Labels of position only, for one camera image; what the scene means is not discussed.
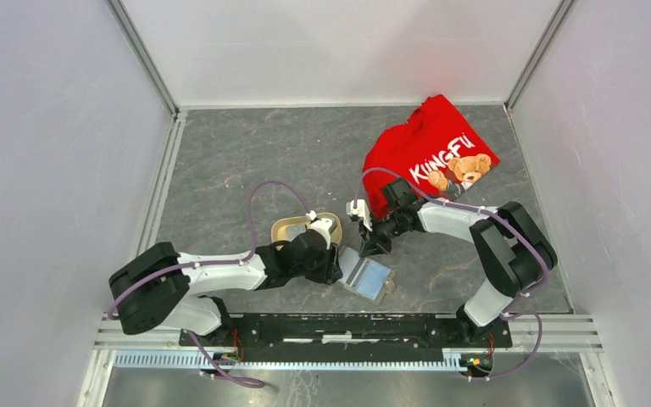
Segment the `beige oval tray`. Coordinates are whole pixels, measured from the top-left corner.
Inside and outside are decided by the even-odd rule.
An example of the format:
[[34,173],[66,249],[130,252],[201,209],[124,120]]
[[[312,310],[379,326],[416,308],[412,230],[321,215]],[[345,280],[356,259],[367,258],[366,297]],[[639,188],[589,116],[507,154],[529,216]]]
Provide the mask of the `beige oval tray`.
[[[342,222],[337,215],[331,212],[321,212],[315,213],[313,217],[314,220],[327,220],[331,243],[340,244],[342,242]],[[280,219],[271,227],[271,241],[292,241],[298,234],[308,229],[311,221],[310,215]]]

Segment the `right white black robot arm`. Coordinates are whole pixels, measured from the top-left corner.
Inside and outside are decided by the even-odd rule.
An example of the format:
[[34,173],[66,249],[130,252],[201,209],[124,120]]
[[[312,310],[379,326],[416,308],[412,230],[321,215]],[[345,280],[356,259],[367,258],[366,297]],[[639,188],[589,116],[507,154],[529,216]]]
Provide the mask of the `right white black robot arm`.
[[365,200],[346,205],[348,218],[358,223],[363,257],[389,254],[395,238],[411,231],[440,234],[472,243],[485,273],[476,293],[459,307],[458,340],[476,346],[485,340],[494,321],[509,307],[543,284],[558,264],[557,254],[527,210],[517,202],[500,207],[454,203],[427,195],[404,178],[381,189],[383,215],[374,215]]

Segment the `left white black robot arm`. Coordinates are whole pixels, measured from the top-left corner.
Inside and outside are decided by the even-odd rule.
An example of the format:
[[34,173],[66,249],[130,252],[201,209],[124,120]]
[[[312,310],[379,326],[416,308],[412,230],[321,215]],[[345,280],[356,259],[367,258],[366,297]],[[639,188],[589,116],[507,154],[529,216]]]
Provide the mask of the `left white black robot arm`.
[[274,289],[298,278],[331,285],[342,277],[337,255],[338,246],[312,229],[243,254],[186,254],[170,242],[156,243],[108,279],[114,300],[107,316],[126,335],[163,326],[222,345],[232,323],[213,292]]

